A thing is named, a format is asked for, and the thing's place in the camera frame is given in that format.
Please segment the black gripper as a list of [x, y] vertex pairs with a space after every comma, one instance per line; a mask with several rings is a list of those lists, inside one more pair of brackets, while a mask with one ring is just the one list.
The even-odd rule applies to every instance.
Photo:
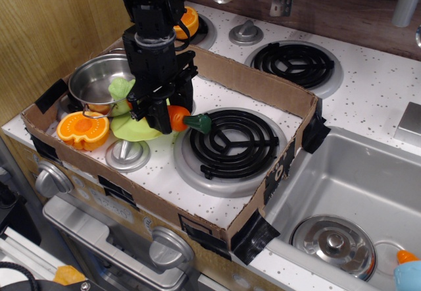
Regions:
[[143, 38], [135, 27], [124, 31], [122, 41], [136, 82], [128, 94], [131, 116], [143, 117], [151, 128], [163, 134], [172, 132], [167, 103], [193, 110], [192, 78], [197, 75], [195, 52], [182, 45], [178, 52], [175, 31], [165, 38]]

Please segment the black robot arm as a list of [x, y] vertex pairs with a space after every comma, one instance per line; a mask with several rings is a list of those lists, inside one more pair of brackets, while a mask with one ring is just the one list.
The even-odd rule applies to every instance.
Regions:
[[175, 46], [175, 26], [187, 32], [182, 16], [185, 0], [123, 0], [133, 26], [124, 31], [122, 41], [129, 68], [136, 82], [127, 100], [135, 120], [163, 134], [172, 131], [168, 105], [191, 111], [193, 86], [197, 75], [194, 51], [189, 40]]

